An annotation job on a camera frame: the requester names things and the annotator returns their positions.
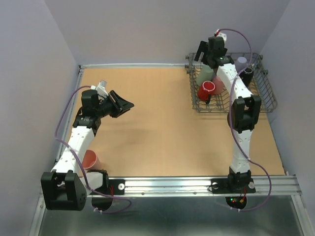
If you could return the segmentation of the lavender plastic cup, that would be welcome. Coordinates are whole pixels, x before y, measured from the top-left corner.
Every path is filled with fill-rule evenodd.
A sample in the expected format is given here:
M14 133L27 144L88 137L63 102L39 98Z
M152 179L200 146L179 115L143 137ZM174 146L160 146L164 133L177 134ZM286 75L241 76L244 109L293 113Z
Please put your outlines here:
M247 67L247 59L245 57L238 57L235 60L235 68L237 72L242 71L244 68Z

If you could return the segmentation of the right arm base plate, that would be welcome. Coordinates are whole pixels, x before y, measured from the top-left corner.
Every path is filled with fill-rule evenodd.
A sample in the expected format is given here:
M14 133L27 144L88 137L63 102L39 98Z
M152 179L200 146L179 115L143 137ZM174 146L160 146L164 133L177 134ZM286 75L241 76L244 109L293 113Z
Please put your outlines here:
M235 182L225 178L214 178L211 180L211 188L214 194L240 194L240 193L255 193L256 188L253 179L240 180Z

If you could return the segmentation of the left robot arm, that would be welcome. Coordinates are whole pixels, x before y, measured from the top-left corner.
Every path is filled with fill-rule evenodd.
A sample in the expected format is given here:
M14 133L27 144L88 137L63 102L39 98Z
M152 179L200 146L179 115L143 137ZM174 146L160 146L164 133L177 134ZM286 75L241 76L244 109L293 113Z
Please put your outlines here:
M52 170L44 172L40 179L48 210L81 211L90 194L115 199L115 196L106 194L110 183L107 172L85 172L82 162L101 125L101 119L106 116L118 118L133 108L134 104L121 98L113 90L106 92L102 88L88 86L84 86L81 104L72 125L69 141L55 138L65 146L60 159Z

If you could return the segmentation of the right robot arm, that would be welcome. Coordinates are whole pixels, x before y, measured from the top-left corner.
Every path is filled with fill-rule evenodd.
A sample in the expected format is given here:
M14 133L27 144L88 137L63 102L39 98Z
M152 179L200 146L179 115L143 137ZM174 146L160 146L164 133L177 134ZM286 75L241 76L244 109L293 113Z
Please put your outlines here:
M258 122L261 98L253 95L237 73L233 59L226 54L224 36L212 36L201 41L195 60L210 66L229 92L228 125L234 139L232 162L226 177L212 180L214 194L240 193L247 190L254 193L250 169L250 141L252 131Z

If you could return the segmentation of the red mug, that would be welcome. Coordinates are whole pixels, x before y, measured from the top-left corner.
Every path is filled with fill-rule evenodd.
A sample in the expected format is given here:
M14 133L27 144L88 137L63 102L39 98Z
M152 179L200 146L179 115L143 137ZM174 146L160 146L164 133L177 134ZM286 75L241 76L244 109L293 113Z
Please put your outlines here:
M214 95L216 85L212 81L204 81L197 92L197 96L201 101L209 104L211 97Z

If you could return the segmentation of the pink cup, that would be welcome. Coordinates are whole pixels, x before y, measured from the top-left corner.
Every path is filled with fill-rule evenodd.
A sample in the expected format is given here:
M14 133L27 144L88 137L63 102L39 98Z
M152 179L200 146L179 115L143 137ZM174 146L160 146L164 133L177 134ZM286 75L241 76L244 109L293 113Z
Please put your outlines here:
M215 76L212 82L215 85L214 95L221 94L224 89L224 83L222 82L222 80L218 76Z
M101 168L101 162L96 153L92 150L86 150L82 165L85 170L100 170Z

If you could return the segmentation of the green plastic cup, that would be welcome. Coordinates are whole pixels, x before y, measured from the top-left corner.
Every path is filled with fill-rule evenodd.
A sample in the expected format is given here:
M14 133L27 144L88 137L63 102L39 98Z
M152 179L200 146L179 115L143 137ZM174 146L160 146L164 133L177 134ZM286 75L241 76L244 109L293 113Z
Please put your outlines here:
M196 77L196 84L201 86L205 81L211 81L213 77L213 69L208 65L203 65L199 71L198 76Z

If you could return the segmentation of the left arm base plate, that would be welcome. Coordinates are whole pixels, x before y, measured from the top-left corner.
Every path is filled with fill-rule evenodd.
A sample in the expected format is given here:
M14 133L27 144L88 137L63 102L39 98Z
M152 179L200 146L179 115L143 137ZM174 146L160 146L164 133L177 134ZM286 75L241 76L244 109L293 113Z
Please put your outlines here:
M93 189L106 195L124 195L125 180L124 179L104 179L102 186Z

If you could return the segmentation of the black mug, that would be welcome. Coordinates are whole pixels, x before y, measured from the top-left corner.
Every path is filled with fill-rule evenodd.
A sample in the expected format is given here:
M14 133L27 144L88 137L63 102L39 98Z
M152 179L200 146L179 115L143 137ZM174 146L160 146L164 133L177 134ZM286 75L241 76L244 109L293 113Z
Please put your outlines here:
M244 85L248 87L253 78L253 69L251 66L247 67L241 74L240 78L242 79Z

